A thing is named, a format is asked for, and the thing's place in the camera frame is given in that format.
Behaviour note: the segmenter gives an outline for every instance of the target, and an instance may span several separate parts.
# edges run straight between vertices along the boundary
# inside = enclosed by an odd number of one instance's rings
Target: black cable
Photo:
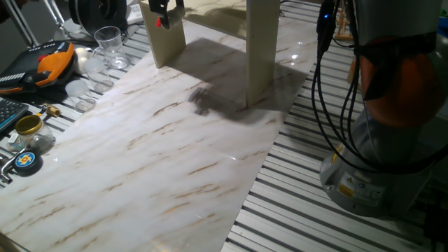
[[[296,1],[291,1],[291,0],[283,0],[283,1],[280,1],[280,4],[284,4],[284,3],[295,3],[295,4],[300,4],[300,3],[296,2]]]
[[[140,22],[136,22],[136,23],[134,23],[134,24],[130,24],[129,26],[132,26],[132,25],[144,25],[145,24],[145,22],[144,21],[140,21]]]
[[[98,46],[98,43],[96,41],[83,41],[83,40],[75,39],[75,38],[59,40],[59,41],[55,41],[55,42],[68,42],[68,43],[78,44],[78,45],[87,46],[87,47]]]
[[[351,16],[354,17],[354,8],[353,5],[351,5],[351,8],[349,8],[349,11],[351,11]],[[352,31],[353,34],[353,39],[355,41],[355,47],[358,48],[359,47],[359,40],[358,40],[358,34],[357,31]],[[319,41],[319,43],[328,43],[328,41]],[[448,155],[448,144],[446,146],[444,146],[442,149],[440,149],[438,152],[425,157],[424,159],[417,161],[417,162],[413,162],[411,164],[405,164],[405,165],[389,165],[389,164],[377,164],[376,162],[373,162],[365,157],[363,157],[361,154],[357,153],[357,151],[354,151],[354,148],[356,148],[356,146],[354,145],[354,141],[353,138],[351,137],[351,129],[349,130],[349,140],[352,143],[352,145],[348,144],[340,135],[339,132],[336,130],[335,126],[333,125],[333,122],[331,120],[330,114],[328,113],[327,109],[326,109],[326,105],[325,102],[323,100],[323,94],[322,94],[322,90],[321,90],[321,60],[322,60],[322,56],[324,54],[325,51],[320,51],[318,50],[318,60],[317,60],[317,64],[316,64],[316,70],[314,72],[314,77],[313,77],[313,83],[312,83],[312,87],[311,87],[311,103],[313,106],[313,110],[314,110],[314,115],[316,116],[316,121],[318,124],[318,127],[324,137],[324,139],[327,141],[327,144],[331,147],[331,149],[333,150],[333,152],[339,157],[341,158],[341,160],[345,163],[347,163],[348,165],[352,166],[355,169],[358,169],[360,171],[364,171],[364,172],[370,172],[370,173],[380,173],[380,174],[414,174],[414,173],[418,173],[418,172],[422,172],[425,169],[429,168],[432,164],[440,161],[442,158],[444,158],[446,155]],[[350,109],[349,109],[349,121],[348,121],[348,126],[350,127],[350,123],[351,123],[351,116],[353,113],[353,108],[354,108],[354,102],[356,100],[356,88],[355,86],[358,84],[359,81],[359,69],[360,69],[360,60],[359,57],[360,55],[355,52],[356,54],[356,72],[353,75],[353,81],[351,84],[351,89],[352,89],[352,100],[351,100],[351,105],[350,105]],[[333,146],[333,144],[331,143],[331,141],[328,138],[328,135],[325,133],[325,130],[323,129],[322,123],[320,121],[319,115],[317,113],[317,109],[316,109],[316,100],[315,100],[315,90],[316,90],[316,84],[318,85],[318,94],[319,94],[319,98],[321,100],[321,104],[323,107],[323,112],[328,120],[328,123],[330,125],[330,127],[332,128],[333,132],[336,134],[336,136],[338,137],[338,139],[344,144],[344,146],[353,154],[355,155],[358,159],[362,160],[366,165],[370,166],[373,169],[376,170],[371,170],[371,169],[366,169],[366,168],[362,168],[359,167],[351,162],[349,162],[347,159],[345,159],[340,153],[339,151],[337,151],[337,149]]]
[[[342,105],[341,114],[339,115],[339,127],[341,128],[341,136],[344,140],[347,140],[345,138],[345,134],[344,134],[344,113],[345,113],[345,108],[347,107],[347,103],[350,100],[350,94],[351,94],[351,91],[353,90],[353,87],[354,86],[352,85],[352,83],[350,83],[349,91],[347,92],[344,103]]]
[[[333,144],[331,143],[330,139],[328,138],[328,135],[326,134],[322,123],[321,123],[321,119],[319,118],[319,115],[317,113],[317,108],[316,108],[316,99],[315,99],[315,95],[316,95],[316,83],[318,83],[318,79],[320,79],[321,77],[321,60],[322,60],[322,56],[318,55],[317,58],[317,63],[316,63],[316,70],[314,72],[314,77],[313,77],[313,83],[311,86],[311,104],[313,106],[313,112],[314,112],[314,116],[316,117],[316,121],[317,121],[317,125],[322,133],[323,138],[325,139],[325,141],[327,142],[327,144],[331,147],[332,151],[346,164],[350,165],[353,168],[356,168],[360,171],[363,172],[370,172],[370,173],[375,173],[375,174],[381,174],[383,172],[380,171],[375,171],[375,170],[371,170],[371,169],[365,169],[362,167],[359,167],[353,163],[351,163],[350,161],[348,161],[345,157],[343,157],[340,152],[336,149],[336,147],[333,146]]]
[[[347,1],[347,10],[350,12],[350,17],[355,17],[355,8],[353,6],[353,1]],[[351,35],[353,36],[353,42],[355,44],[356,48],[359,48],[359,35],[358,35],[358,28],[356,24],[356,20],[350,20],[350,31]],[[355,86],[359,83],[359,71],[360,71],[360,65],[361,65],[361,58],[359,53],[355,53],[356,56],[356,67],[355,67],[355,73],[353,75],[353,80],[351,82],[352,86]],[[356,91],[356,88],[353,89],[353,97],[351,98],[351,104],[349,109],[349,117],[347,118],[347,134],[349,135],[349,140],[351,145],[353,146],[353,149],[355,149],[356,152],[359,153],[353,137],[351,135],[351,116],[353,114],[353,109],[356,101],[356,94],[358,92]]]
[[[338,46],[343,47],[343,48],[354,48],[354,47],[355,47],[355,45],[342,45],[341,43],[337,42],[336,38],[334,38],[334,37],[333,37],[333,41],[334,41]]]

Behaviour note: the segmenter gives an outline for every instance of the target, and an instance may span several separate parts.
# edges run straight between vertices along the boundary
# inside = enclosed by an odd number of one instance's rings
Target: metal pipe
[[[39,42],[37,42],[36,37],[34,37],[33,32],[29,28],[28,23],[20,12],[19,6],[16,4],[16,2],[14,0],[2,1],[4,6],[6,7],[6,10],[11,16],[11,19],[14,21],[15,26],[19,29],[19,32],[25,40],[25,43],[31,48],[39,46]]]
[[[50,11],[50,14],[53,17],[53,20],[55,21],[56,25],[59,28],[63,28],[64,18],[62,17],[62,14],[59,11],[59,8],[57,7],[55,0],[43,0],[43,2],[47,6],[48,11]]]

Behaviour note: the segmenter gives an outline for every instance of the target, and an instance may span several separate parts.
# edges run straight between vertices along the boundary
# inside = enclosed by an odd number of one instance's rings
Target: metal grating
[[[151,51],[144,25],[139,26],[138,29],[136,29],[136,32],[133,33],[133,35],[131,35],[123,45],[125,53],[128,56],[129,65],[124,69],[111,69],[108,71],[114,83],[120,80],[123,75],[125,75],[133,66],[135,66],[137,62],[139,62],[147,53]],[[82,79],[86,83],[88,83],[89,81],[86,74],[74,74],[73,79]],[[102,94],[95,92],[93,89],[90,89],[90,91],[92,92],[92,95],[95,99],[99,99],[102,96]],[[70,100],[67,99],[67,94],[64,90],[64,86],[62,85],[47,87],[33,94],[21,94],[20,96],[7,98],[13,98],[18,100],[19,102],[27,104],[29,106],[30,114],[38,113],[41,110],[41,105],[44,103],[53,104],[57,108],[61,109],[62,114],[60,117],[47,117],[43,119],[45,123],[51,127],[51,130],[56,138],[81,116],[80,113],[77,113],[73,110],[73,106]],[[13,126],[11,126],[5,131],[0,132],[0,154],[6,155],[7,157],[13,156],[6,145],[13,130]]]
[[[281,10],[285,18],[312,23],[319,15],[319,5],[298,0],[282,4]],[[322,60],[322,88],[335,123],[349,89],[346,78],[352,57],[351,50],[332,44]],[[315,68],[301,87],[221,251],[430,251],[424,238],[424,212],[412,209],[402,220],[356,216],[339,208],[323,191],[319,167],[330,148],[312,109]],[[363,109],[358,97],[354,118]],[[330,128],[324,128],[337,145]],[[443,251],[440,245],[437,251]]]

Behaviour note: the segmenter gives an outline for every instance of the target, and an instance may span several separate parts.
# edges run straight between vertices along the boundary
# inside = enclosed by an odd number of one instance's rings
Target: gold jar lid
[[[27,115],[19,119],[15,124],[15,130],[19,135],[29,136],[38,132],[43,126],[43,122],[37,115]]]

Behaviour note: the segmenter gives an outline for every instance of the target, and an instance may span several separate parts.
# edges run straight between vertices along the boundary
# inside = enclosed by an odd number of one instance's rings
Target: sticker
[[[65,42],[63,42],[57,49],[61,50],[65,46]]]
[[[378,206],[383,197],[386,187],[372,185],[361,181],[359,178],[346,172],[342,175],[337,191],[353,199],[357,203],[368,206]]]
[[[15,160],[15,165],[18,167],[27,167],[35,158],[33,153],[22,153]]]
[[[340,152],[341,152],[341,149],[342,149],[342,144],[339,145],[339,146],[336,148],[336,151],[337,151],[338,153],[340,153]],[[331,163],[334,164],[334,163],[336,162],[336,159],[337,159],[337,154],[336,154],[336,153],[333,153],[333,158],[332,158],[332,160],[331,160]]]
[[[353,181],[352,177],[344,172],[341,182],[339,182],[339,186],[337,187],[337,191],[351,199],[355,194],[355,185]]]

